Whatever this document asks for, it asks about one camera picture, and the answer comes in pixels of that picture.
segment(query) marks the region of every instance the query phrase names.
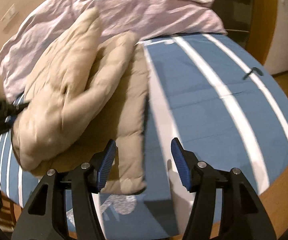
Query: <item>beige puffer jacket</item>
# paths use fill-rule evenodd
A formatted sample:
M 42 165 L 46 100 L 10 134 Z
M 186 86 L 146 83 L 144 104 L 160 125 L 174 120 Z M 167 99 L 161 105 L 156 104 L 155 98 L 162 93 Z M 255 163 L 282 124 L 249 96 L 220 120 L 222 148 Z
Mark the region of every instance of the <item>beige puffer jacket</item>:
M 50 168 L 74 169 L 115 139 L 118 153 L 102 192 L 132 194 L 145 187 L 148 70 L 134 33 L 99 45 L 100 25 L 96 8 L 85 11 L 40 57 L 25 88 L 31 103 L 13 126 L 13 151 L 39 177 Z

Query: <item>bed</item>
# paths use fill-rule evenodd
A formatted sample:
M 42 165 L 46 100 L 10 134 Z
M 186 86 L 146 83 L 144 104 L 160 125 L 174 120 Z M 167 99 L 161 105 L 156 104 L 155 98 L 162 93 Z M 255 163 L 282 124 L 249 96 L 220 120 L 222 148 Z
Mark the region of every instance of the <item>bed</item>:
M 150 69 L 145 113 L 145 176 L 139 195 L 95 195 L 107 239 L 159 239 L 184 232 L 194 195 L 181 185 L 170 154 L 185 149 L 214 168 L 240 168 L 257 193 L 288 166 L 288 99 L 265 69 L 221 34 L 179 34 L 144 41 Z M 263 76 L 251 68 L 257 67 Z M 24 100 L 20 96 L 14 103 Z M 18 165 L 10 133 L 0 137 L 1 190 L 24 206 L 38 179 Z M 70 192 L 68 228 L 74 231 Z M 214 222 L 220 220 L 217 194 Z

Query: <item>pink blanket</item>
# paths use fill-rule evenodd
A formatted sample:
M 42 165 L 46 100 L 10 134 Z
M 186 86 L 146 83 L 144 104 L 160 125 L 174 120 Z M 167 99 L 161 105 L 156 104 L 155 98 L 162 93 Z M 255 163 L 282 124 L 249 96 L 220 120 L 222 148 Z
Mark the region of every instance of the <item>pink blanket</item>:
M 0 75 L 9 102 L 23 92 L 26 77 L 52 41 L 88 8 L 97 6 L 101 42 L 131 30 L 142 40 L 174 33 L 226 33 L 210 9 L 214 0 L 46 0 L 0 51 Z

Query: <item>white wall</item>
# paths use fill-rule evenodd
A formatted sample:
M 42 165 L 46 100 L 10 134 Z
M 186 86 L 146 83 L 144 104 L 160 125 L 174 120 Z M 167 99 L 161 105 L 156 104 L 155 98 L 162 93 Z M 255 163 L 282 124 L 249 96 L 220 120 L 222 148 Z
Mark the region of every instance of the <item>white wall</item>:
M 288 0 L 278 0 L 276 27 L 264 67 L 270 74 L 288 70 Z

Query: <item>silver screw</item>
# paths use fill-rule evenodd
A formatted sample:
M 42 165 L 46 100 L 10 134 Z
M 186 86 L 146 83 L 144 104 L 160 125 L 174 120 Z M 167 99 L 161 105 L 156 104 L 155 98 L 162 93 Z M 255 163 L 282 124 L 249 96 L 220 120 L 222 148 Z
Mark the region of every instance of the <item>silver screw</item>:
M 233 173 L 236 174 L 236 175 L 238 175 L 238 174 L 241 173 L 241 170 L 240 170 L 239 168 L 233 168 L 232 171 L 233 171 Z
M 198 165 L 200 168 L 205 168 L 205 167 L 206 167 L 206 163 L 205 163 L 205 162 L 198 162 L 197 165 Z
M 81 168 L 82 169 L 88 169 L 90 167 L 90 164 L 89 163 L 82 163 L 81 164 Z
M 54 174 L 55 174 L 55 170 L 54 169 L 50 169 L 50 170 L 47 171 L 47 175 L 48 176 L 52 176 Z

